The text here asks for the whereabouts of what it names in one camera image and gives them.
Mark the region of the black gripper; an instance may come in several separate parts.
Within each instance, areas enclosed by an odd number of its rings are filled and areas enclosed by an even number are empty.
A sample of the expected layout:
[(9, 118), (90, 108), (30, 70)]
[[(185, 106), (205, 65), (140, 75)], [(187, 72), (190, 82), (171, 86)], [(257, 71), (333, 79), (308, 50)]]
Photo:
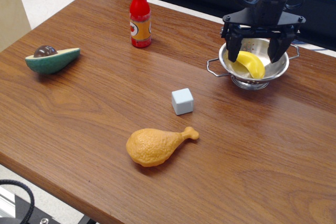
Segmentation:
[(270, 62), (277, 62), (297, 38), (306, 22), (303, 16), (284, 11), (285, 1), (260, 0), (223, 17), (221, 36), (226, 39), (228, 59), (237, 60), (243, 38), (269, 38), (267, 54)]

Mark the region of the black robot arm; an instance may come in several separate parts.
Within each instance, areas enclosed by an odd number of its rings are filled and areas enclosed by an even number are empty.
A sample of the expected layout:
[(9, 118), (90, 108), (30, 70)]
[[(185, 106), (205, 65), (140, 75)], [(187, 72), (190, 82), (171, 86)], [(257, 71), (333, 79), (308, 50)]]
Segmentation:
[(234, 0), (243, 10), (225, 15), (221, 36), (226, 40), (228, 58), (235, 62), (245, 38), (268, 38), (267, 54), (277, 62), (297, 37), (306, 19), (286, 12), (301, 3), (288, 5), (288, 0)]

